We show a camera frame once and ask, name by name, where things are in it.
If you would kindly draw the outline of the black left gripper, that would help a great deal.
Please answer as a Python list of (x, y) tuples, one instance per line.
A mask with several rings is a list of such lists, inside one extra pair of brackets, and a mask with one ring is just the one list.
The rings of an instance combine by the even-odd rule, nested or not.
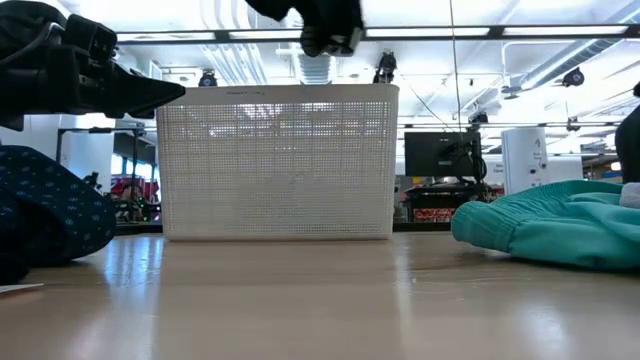
[(154, 120), (157, 108), (186, 94), (182, 85), (122, 67), (114, 55), (60, 45), (1, 65), (0, 127), (21, 131), (26, 115), (47, 114)]

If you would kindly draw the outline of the teal garment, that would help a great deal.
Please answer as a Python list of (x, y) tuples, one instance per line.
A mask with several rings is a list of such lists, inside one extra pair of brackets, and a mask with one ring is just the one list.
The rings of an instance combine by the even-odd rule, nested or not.
[(640, 270), (640, 206), (621, 184), (571, 180), (470, 201), (451, 220), (458, 242), (516, 258), (597, 271)]

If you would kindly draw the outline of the blue knit sock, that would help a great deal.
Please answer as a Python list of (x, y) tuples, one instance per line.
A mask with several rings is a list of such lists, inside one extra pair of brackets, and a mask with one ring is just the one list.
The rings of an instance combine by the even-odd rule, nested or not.
[(640, 182), (628, 182), (623, 185), (619, 205), (627, 208), (640, 209)]

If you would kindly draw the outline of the black metal stand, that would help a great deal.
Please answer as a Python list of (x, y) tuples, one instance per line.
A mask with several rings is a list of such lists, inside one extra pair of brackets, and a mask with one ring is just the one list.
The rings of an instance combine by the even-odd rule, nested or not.
[(115, 207), (116, 221), (137, 224), (145, 219), (142, 190), (145, 179), (137, 165), (155, 153), (155, 147), (141, 139), (143, 128), (62, 127), (57, 130), (55, 161), (82, 180)]

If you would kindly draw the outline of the navy dotted garment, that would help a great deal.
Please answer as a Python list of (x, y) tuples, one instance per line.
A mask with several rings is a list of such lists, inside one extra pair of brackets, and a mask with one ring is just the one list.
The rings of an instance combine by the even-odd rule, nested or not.
[(43, 153), (0, 145), (0, 286), (65, 265), (116, 235), (114, 206)]

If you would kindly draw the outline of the white perforated plastic basket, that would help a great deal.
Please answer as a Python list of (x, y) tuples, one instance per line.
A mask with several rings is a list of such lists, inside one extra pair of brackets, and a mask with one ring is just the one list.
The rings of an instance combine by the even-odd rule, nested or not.
[(188, 89), (156, 119), (165, 237), (388, 239), (398, 98), (391, 84)]

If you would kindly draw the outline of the black desk monitor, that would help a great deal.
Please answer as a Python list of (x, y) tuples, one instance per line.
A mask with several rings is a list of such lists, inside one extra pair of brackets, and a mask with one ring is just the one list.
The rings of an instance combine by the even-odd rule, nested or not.
[(405, 174), (421, 177), (481, 179), (480, 134), (477, 132), (409, 132), (404, 135)]

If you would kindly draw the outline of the black overhead beam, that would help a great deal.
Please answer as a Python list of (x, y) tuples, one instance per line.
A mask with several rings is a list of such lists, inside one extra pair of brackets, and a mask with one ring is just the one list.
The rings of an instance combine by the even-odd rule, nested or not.
[[(301, 33), (299, 28), (182, 30), (121, 32), (117, 37), (123, 46), (202, 45), (293, 42)], [(363, 30), (361, 39), (367, 42), (640, 39), (640, 24), (371, 27)]]

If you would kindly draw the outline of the white paper card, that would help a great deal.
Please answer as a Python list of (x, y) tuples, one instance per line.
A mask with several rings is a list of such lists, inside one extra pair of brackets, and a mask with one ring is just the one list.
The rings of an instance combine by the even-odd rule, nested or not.
[(16, 284), (16, 285), (0, 285), (0, 295), (17, 291), (30, 291), (42, 287), (42, 283), (36, 284)]

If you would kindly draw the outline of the white pillar appliance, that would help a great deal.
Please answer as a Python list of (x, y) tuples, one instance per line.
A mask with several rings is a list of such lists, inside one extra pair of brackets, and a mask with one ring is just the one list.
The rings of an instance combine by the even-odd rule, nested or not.
[(549, 182), (545, 129), (518, 127), (503, 131), (502, 161), (507, 195)]

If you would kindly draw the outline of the white corrugated duct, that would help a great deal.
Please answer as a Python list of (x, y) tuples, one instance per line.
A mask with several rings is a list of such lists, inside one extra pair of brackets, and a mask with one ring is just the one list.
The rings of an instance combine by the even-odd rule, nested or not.
[(305, 85), (326, 85), (333, 82), (336, 61), (328, 55), (299, 55), (299, 78)]

